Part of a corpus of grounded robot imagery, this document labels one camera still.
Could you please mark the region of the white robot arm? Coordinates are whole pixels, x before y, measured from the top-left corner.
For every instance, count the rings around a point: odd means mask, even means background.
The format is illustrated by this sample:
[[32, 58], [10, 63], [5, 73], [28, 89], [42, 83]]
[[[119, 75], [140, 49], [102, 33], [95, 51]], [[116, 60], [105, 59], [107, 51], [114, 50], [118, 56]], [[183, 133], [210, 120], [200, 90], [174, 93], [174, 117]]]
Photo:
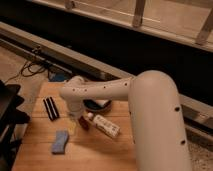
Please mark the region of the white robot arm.
[[60, 89], [69, 114], [83, 115], [83, 102], [128, 102], [138, 171], [192, 171], [180, 104], [173, 79], [156, 70], [105, 82], [75, 76]]

